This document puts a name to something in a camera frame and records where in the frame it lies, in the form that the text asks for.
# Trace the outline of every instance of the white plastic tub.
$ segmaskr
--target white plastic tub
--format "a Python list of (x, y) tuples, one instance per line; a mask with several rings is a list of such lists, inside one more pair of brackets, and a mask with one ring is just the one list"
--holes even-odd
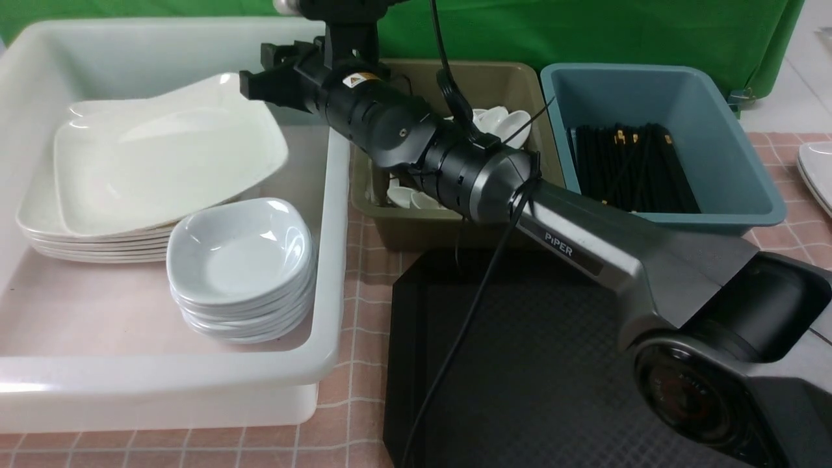
[(349, 144), (316, 118), (273, 109), (290, 162), (262, 194), (298, 207), (319, 240), (314, 312), (289, 336), (231, 346), (190, 331), (162, 263), (39, 256), (15, 211), (67, 105), (152, 97), (260, 69), (260, 43), (311, 40), (295, 18), (45, 22), (0, 58), (0, 432), (298, 424), (337, 361)]

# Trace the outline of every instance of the black tray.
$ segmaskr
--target black tray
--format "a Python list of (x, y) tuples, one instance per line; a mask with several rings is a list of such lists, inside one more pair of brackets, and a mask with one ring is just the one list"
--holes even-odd
[[(490, 251), (422, 256), (395, 283), (384, 444), (398, 464), (426, 382)], [(423, 426), (414, 466), (740, 467), (665, 427), (615, 350), (614, 295), (547, 253), (510, 251)]]

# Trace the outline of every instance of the olive green plastic bin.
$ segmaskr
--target olive green plastic bin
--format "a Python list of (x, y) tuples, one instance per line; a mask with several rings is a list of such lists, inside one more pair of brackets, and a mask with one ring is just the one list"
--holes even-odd
[[(410, 80), (414, 95), (424, 97), (442, 116), (449, 116), (442, 93), (436, 84), (436, 60), (384, 60), (393, 72), (396, 87), (408, 91)], [(546, 104), (537, 74), (530, 67), (511, 62), (451, 62), (453, 78), (475, 108), (505, 106), (510, 112), (523, 110), (534, 115)], [(532, 123), (531, 136), (525, 148), (541, 153), (543, 178), (564, 187), (561, 163), (557, 157), (555, 137), (547, 113)], [(387, 200), (389, 174), (373, 167), (368, 157), (353, 146), (352, 203), (365, 216), (372, 218), (385, 247), (393, 251), (425, 251), (453, 248), (459, 236), (462, 247), (491, 247), (497, 244), (504, 226), (478, 227), (466, 222), (462, 231), (461, 216), (450, 210), (417, 210), (373, 204), (368, 193), (381, 202)], [(532, 246), (518, 233), (512, 247)]]

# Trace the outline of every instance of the robotic arm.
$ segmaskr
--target robotic arm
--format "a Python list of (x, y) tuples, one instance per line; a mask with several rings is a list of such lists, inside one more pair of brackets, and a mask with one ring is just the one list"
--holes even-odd
[(546, 182), (536, 158), (442, 119), (389, 81), (376, 22), (403, 0), (275, 0), (326, 23), (264, 44), (241, 92), (323, 118), (382, 169), (474, 222), (518, 228), (619, 297), (647, 404), (678, 433), (759, 467), (832, 466), (832, 275), (740, 238), (675, 232)]

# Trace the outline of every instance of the stack of bowls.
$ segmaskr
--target stack of bowls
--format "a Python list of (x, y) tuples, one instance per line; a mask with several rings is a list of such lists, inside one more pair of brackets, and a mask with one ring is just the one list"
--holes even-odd
[(171, 294), (187, 325), (239, 344), (280, 338), (304, 320), (317, 263), (303, 218), (277, 198), (190, 215), (167, 249)]

